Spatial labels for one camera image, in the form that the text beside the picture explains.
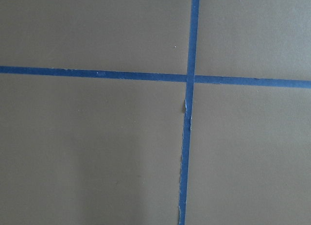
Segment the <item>brown paper table cover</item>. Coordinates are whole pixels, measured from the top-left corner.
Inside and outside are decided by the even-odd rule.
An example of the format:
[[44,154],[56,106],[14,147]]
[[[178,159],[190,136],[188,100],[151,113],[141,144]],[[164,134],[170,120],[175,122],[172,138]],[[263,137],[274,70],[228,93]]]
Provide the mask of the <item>brown paper table cover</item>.
[[308,225],[311,0],[0,0],[3,225]]

